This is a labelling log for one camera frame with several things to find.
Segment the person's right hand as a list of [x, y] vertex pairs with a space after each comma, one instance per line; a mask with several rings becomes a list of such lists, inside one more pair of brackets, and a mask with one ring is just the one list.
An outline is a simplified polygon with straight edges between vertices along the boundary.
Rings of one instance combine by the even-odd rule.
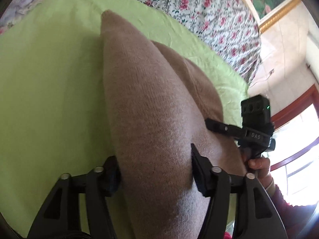
[[242, 160], [249, 172], [255, 171], [255, 175], [262, 184], [262, 186], [270, 192], [275, 184], [274, 179], [270, 173], [270, 160], [268, 158], [256, 158], [251, 159], [251, 149], [250, 148], [239, 148], [242, 156]]

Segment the dark red sleeve forearm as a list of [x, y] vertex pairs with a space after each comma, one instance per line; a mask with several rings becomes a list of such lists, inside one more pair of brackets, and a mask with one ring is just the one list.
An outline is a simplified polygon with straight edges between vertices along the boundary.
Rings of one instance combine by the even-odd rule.
[[266, 188], [284, 224], [288, 238], [296, 238], [316, 209], [316, 205], [292, 206], [288, 204], [276, 184]]

